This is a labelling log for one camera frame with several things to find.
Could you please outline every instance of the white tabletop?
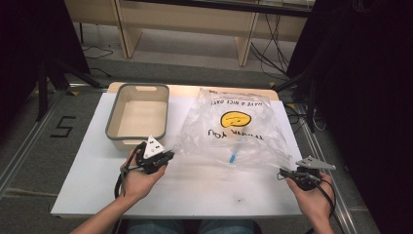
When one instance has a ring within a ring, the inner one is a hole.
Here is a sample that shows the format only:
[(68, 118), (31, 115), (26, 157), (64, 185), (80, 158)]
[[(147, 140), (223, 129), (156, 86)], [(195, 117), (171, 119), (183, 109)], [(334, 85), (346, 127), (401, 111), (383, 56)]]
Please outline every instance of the white tabletop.
[[(115, 96), (102, 95), (52, 215), (94, 215), (113, 201), (119, 168), (128, 156), (128, 151), (118, 150), (105, 134)], [(170, 97), (167, 134), (161, 141), (166, 149), (173, 147), (194, 100), (194, 97)], [(271, 104), (279, 116), (292, 155), (291, 169), (295, 169), (295, 162), (302, 159), (297, 142), (282, 103), (272, 100)], [(285, 181), (277, 180), (277, 168), (248, 172), (210, 161), (198, 161), (197, 166), (193, 166), (191, 160), (175, 154), (166, 174), (125, 217), (257, 218), (301, 214)]]

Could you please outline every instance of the clear plastic bag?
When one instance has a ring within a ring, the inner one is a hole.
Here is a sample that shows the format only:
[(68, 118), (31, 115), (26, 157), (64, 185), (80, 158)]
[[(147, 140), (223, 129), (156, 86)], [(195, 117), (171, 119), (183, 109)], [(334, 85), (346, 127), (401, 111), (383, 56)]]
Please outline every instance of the clear plastic bag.
[(289, 168), (291, 156), (267, 97), (200, 89), (174, 151), (229, 166)]

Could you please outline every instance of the smiley face logo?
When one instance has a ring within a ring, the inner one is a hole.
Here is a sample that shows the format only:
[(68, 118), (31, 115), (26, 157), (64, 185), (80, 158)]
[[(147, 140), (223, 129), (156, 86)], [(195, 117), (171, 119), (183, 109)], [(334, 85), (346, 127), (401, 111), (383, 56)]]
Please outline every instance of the smiley face logo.
[(251, 122), (251, 116), (240, 111), (229, 111), (222, 115), (221, 125), (224, 128), (230, 126), (244, 127)]

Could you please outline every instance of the person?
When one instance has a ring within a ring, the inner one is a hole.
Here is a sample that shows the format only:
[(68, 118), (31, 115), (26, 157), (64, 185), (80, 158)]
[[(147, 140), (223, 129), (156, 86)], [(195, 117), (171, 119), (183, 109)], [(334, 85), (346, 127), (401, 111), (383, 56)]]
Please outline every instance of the person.
[[(128, 191), (125, 196), (119, 196), (112, 203), (103, 208), (100, 212), (86, 220), (72, 234), (79, 233), (107, 233), (115, 222), (129, 210), (134, 204), (145, 198), (155, 183), (165, 174), (166, 166), (162, 166), (156, 173), (146, 175), (139, 171), (130, 171), (125, 177), (124, 187)], [(331, 176), (321, 174), (321, 179), (332, 183)], [(290, 178), (286, 179), (291, 191), (297, 199), (301, 213), (310, 221), (317, 234), (331, 234), (333, 229), (329, 221), (330, 204), (324, 195), (317, 189), (304, 191)], [(331, 186), (322, 181), (320, 186), (324, 191), (334, 199), (334, 193)], [(180, 220), (142, 220), (136, 226), (130, 229), (132, 233), (184, 233), (182, 222)], [(252, 220), (204, 220), (200, 226), (200, 232), (203, 234), (215, 233), (237, 233), (252, 234)]]

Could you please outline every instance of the black curtain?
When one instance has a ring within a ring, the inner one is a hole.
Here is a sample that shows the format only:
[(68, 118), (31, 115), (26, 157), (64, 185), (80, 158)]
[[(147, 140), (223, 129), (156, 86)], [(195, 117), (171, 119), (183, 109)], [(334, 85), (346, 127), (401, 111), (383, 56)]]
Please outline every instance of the black curtain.
[[(312, 77), (316, 104), (380, 231), (413, 233), (413, 2), (365, 3), (364, 13), (348, 10), (350, 27), (331, 48), (334, 56), (324, 61), (322, 75)], [(303, 32), (291, 60), (291, 74), (312, 59), (314, 53), (303, 53), (318, 43), (313, 34), (310, 29)]]
[[(62, 0), (1, 1), (0, 43), (0, 133), (35, 88), (40, 61), (58, 59), (90, 73)], [(61, 80), (63, 73), (60, 68), (47, 67), (52, 80)]]

